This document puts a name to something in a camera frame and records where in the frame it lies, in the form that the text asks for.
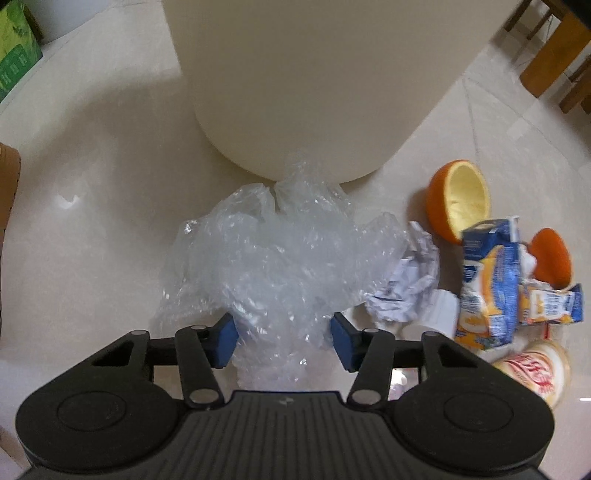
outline black robotic base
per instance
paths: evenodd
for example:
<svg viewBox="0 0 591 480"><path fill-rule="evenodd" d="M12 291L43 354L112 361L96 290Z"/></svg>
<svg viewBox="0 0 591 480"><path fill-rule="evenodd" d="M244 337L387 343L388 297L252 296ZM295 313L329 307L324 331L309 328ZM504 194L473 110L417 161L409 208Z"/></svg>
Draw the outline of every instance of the black robotic base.
<svg viewBox="0 0 591 480"><path fill-rule="evenodd" d="M542 480L554 430L535 394L434 332L421 342L331 320L335 350L358 371L336 392L235 391L224 402L211 368L238 334L229 314L174 339L135 330L22 404L19 439L33 468L23 479ZM178 365L184 400L152 383ZM388 401L392 368L428 378Z"/></svg>

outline juice carton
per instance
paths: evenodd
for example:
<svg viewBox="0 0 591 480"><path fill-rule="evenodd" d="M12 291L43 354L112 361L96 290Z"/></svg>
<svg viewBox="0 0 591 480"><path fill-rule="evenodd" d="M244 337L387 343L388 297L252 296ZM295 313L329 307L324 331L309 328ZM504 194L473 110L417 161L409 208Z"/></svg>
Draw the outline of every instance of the juice carton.
<svg viewBox="0 0 591 480"><path fill-rule="evenodd" d="M464 275L456 341L480 350L511 343L517 324L517 218L485 220L463 232Z"/></svg>

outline clear plastic bag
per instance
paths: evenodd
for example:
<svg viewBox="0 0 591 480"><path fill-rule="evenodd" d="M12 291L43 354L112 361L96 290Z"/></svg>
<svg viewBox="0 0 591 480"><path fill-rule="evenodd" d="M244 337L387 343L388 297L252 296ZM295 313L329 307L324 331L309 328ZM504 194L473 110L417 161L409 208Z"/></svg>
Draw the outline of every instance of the clear plastic bag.
<svg viewBox="0 0 591 480"><path fill-rule="evenodd" d="M155 333L227 310L240 334L233 363L241 388L308 388L306 364L330 346L333 313L385 285L407 247L393 215L358 226L343 190L319 178L298 163L275 197L263 184L247 185L181 225Z"/></svg>

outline green box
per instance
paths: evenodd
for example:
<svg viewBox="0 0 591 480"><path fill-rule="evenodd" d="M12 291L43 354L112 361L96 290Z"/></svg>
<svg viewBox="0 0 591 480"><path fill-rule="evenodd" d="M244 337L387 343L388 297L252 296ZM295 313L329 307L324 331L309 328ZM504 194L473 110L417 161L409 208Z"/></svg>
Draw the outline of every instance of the green box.
<svg viewBox="0 0 591 480"><path fill-rule="evenodd" d="M0 10L0 101L43 56L24 8L24 0L11 0Z"/></svg>

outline tile floor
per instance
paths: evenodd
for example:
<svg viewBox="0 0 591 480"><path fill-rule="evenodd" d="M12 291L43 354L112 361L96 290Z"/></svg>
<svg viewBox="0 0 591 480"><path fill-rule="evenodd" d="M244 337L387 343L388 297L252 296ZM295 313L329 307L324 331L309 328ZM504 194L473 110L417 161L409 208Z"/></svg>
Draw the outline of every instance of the tile floor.
<svg viewBox="0 0 591 480"><path fill-rule="evenodd" d="M520 215L525 239L556 228L576 280L591 286L591 118L563 115L563 76L539 100L518 75L535 48L499 33L399 152L345 185L367 220L383 210L426 223L424 188L455 158L477 162L495 216ZM46 47L0 105L1 140L22 154L21 184L2 257L2 447L25 465L14 433L21 401L129 330L150 328L159 273L180 222L258 181L225 160L190 106L161 6L119 2ZM441 245L441 284L457 290L461 252ZM559 333L574 380L556 410L542 465L552 478L591 470L591 323ZM174 389L174 375L161 382ZM232 386L231 373L225 388ZM346 391L335 374L326 388Z"/></svg>

